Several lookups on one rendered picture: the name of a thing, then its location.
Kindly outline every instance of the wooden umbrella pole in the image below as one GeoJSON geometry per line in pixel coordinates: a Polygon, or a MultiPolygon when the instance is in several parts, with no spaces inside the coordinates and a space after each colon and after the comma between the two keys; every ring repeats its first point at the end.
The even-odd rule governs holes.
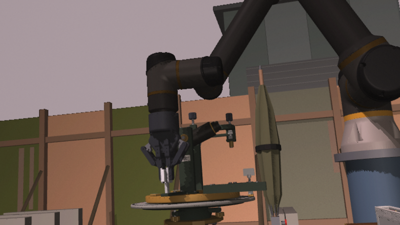
{"type": "Polygon", "coordinates": [[[40,179],[42,173],[43,173],[43,171],[40,170],[39,173],[38,173],[38,175],[36,176],[35,182],[34,182],[34,184],[33,184],[32,187],[31,187],[31,191],[29,192],[28,197],[26,197],[26,200],[25,200],[24,205],[22,206],[21,212],[25,212],[26,207],[28,206],[29,200],[31,200],[31,197],[32,197],[32,195],[33,195],[33,192],[35,191],[35,188],[36,188],[36,186],[37,186],[38,183],[39,183],[39,179],[40,179]]]}
{"type": "Polygon", "coordinates": [[[263,76],[263,70],[260,68],[258,69],[258,76],[260,77],[260,85],[264,85],[264,76],[263,76]]]}
{"type": "Polygon", "coordinates": [[[88,223],[89,225],[93,225],[94,216],[96,215],[97,207],[99,206],[101,193],[103,192],[104,184],[106,183],[107,174],[108,174],[109,169],[110,169],[110,166],[107,165],[106,170],[104,171],[104,174],[103,174],[103,179],[101,179],[100,188],[99,188],[99,191],[97,192],[96,200],[94,201],[92,214],[90,215],[90,219],[89,219],[89,223],[88,223]]]}

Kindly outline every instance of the black knob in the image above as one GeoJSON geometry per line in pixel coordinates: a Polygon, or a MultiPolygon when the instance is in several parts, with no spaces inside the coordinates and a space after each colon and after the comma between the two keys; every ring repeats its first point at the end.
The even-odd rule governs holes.
{"type": "Polygon", "coordinates": [[[189,119],[190,119],[190,120],[192,120],[192,119],[197,119],[196,113],[195,113],[195,112],[190,112],[190,113],[189,113],[189,119]]]}
{"type": "Polygon", "coordinates": [[[233,120],[233,118],[232,118],[232,113],[227,113],[227,114],[226,114],[226,121],[230,122],[230,121],[232,121],[232,120],[233,120]]]}

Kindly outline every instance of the gray box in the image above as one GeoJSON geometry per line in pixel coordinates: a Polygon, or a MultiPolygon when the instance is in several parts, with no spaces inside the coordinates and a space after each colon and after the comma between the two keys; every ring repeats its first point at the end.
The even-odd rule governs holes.
{"type": "Polygon", "coordinates": [[[2,215],[0,219],[32,217],[32,225],[60,225],[60,213],[29,213],[21,215],[2,215]]]}
{"type": "Polygon", "coordinates": [[[79,209],[56,209],[43,211],[4,213],[4,215],[25,215],[36,213],[60,213],[60,225],[82,225],[82,208],[79,209]]]}
{"type": "Polygon", "coordinates": [[[0,225],[32,225],[32,217],[0,219],[0,225]]]}
{"type": "Polygon", "coordinates": [[[285,222],[285,215],[286,221],[288,225],[299,225],[299,218],[297,216],[296,210],[293,207],[280,207],[279,208],[279,220],[284,224],[285,222]]]}
{"type": "Polygon", "coordinates": [[[378,225],[400,225],[400,208],[375,206],[378,225]]]}

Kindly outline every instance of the metal rod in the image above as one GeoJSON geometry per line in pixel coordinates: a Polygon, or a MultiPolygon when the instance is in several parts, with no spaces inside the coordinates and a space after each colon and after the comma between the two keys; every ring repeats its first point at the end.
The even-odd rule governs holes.
{"type": "Polygon", "coordinates": [[[26,207],[28,206],[29,200],[31,200],[31,197],[33,195],[33,192],[35,191],[36,186],[39,183],[39,179],[41,177],[41,174],[43,173],[42,170],[39,171],[38,175],[36,176],[35,182],[31,187],[31,190],[29,191],[28,197],[26,197],[25,203],[22,206],[21,212],[25,212],[26,207]]]}
{"type": "Polygon", "coordinates": [[[106,170],[104,171],[104,174],[103,174],[103,178],[101,179],[101,183],[100,183],[99,191],[97,192],[96,200],[94,201],[94,206],[93,206],[92,214],[90,215],[88,225],[93,225],[94,216],[96,215],[97,207],[99,206],[101,193],[103,192],[104,184],[106,183],[107,174],[108,174],[109,169],[110,169],[110,166],[107,165],[106,170]]]}

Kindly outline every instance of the gray flange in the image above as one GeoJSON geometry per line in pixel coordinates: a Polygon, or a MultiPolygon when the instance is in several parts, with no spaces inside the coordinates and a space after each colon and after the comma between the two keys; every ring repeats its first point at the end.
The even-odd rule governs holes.
{"type": "Polygon", "coordinates": [[[130,207],[132,209],[145,209],[145,210],[171,210],[171,209],[184,209],[184,208],[195,208],[195,207],[218,207],[218,206],[237,205],[254,200],[255,197],[240,196],[237,198],[229,198],[216,201],[204,201],[204,202],[187,202],[187,203],[170,203],[170,204],[151,204],[147,202],[140,202],[140,203],[134,203],[130,207]]]}

